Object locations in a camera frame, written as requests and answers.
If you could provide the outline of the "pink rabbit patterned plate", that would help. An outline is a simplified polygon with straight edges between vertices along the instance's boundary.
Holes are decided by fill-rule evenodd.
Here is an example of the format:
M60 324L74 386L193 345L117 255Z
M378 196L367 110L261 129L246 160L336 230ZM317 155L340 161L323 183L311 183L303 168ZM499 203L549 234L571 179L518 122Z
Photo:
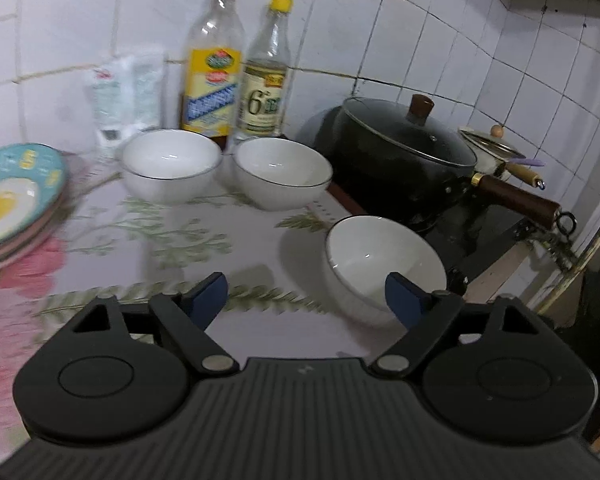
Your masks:
M59 221L52 226L49 230L45 230L41 237L39 237L34 242L27 244L25 248L17 250L11 256L0 261L0 269L3 269L5 266L9 266L10 264L18 261L19 259L29 255L36 248L40 247L46 240L48 240L61 226L61 223L64 222L65 218L67 218L67 212L69 210L68 206L69 200L66 200L65 205L62 207L61 215Z

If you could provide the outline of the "white plate with sun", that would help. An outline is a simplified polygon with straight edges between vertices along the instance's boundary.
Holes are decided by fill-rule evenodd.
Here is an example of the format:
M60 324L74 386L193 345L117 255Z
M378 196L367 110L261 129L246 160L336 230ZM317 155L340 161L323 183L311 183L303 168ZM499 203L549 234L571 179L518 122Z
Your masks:
M38 220L35 220L30 226L25 228L21 233L9 237L4 242L0 243L0 261L11 256L17 250L25 248L42 236L45 230L49 230L60 219L62 207L65 205L69 197L70 185L65 184L59 196L50 205L50 209L46 210Z

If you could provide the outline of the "blue egg patterned plate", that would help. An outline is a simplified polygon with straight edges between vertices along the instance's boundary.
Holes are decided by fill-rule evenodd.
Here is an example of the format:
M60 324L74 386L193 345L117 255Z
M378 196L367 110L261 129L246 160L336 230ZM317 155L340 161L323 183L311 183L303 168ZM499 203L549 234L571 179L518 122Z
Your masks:
M38 143L0 148L0 244L40 220L65 191L61 152Z

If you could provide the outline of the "floral tablecloth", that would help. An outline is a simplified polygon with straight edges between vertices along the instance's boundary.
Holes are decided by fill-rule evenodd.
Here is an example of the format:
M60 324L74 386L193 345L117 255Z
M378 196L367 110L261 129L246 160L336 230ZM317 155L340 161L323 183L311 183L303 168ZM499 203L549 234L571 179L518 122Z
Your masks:
M180 206L132 197L106 167L81 167L78 196L48 240L0 270L0 463L27 439L12 402L21 365L95 297L123 302L192 288L223 273L230 298L210 335L236 359L376 353L384 337L346 320L321 268L331 195L264 211L225 181Z

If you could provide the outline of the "large white ribbed bowl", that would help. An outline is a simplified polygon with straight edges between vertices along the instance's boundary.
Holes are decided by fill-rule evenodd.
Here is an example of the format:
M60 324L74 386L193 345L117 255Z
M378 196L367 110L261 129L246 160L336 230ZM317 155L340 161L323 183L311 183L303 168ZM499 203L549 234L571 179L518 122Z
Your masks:
M204 194L222 157L219 145L202 134L163 129L133 136L119 162L123 184L132 196L178 205Z

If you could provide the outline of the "black pot with lid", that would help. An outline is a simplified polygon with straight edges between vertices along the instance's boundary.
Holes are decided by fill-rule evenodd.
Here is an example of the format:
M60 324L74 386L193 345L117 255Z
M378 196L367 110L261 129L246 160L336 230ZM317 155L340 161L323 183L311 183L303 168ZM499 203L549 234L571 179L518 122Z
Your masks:
M309 146L332 165L332 180L368 214L426 232L471 196L501 206L547 231L570 237L577 218L558 203L477 169L463 138L430 116L423 94L410 105L350 96L313 127Z

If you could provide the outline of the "small cream saucepan with lid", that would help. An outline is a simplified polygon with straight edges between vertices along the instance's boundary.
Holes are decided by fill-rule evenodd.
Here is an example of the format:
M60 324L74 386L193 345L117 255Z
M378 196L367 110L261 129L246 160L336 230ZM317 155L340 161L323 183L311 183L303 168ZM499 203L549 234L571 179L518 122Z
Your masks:
M457 131L475 152L477 156L475 170L480 174L490 174L501 180L513 176L532 188L545 190L545 182L536 172L536 168L544 166L542 160L524 156L513 145L497 136L469 127L460 127Z

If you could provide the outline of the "white plastic seasoning bag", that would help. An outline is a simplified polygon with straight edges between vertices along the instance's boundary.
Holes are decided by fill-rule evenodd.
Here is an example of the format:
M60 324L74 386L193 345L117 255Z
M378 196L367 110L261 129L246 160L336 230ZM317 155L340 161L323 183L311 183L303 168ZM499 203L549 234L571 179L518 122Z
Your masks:
M166 55L160 48L128 51L87 71L100 156L116 159L134 136L162 127L164 76Z

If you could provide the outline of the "yellow cap vinegar bottle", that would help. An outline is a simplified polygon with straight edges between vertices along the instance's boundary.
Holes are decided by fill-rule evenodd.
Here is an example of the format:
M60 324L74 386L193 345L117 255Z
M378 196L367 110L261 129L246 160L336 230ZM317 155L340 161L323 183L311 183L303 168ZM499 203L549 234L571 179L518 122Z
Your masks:
M292 0L270 0L260 32L248 53L239 86L234 141L277 136L291 55L288 18Z

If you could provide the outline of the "yellow label cooking wine bottle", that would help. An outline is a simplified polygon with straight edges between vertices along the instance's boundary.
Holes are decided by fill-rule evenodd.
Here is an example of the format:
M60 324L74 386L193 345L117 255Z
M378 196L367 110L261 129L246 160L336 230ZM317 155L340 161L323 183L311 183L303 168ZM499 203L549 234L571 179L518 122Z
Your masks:
M222 142L232 132L244 35L236 0L209 0L187 38L182 129Z

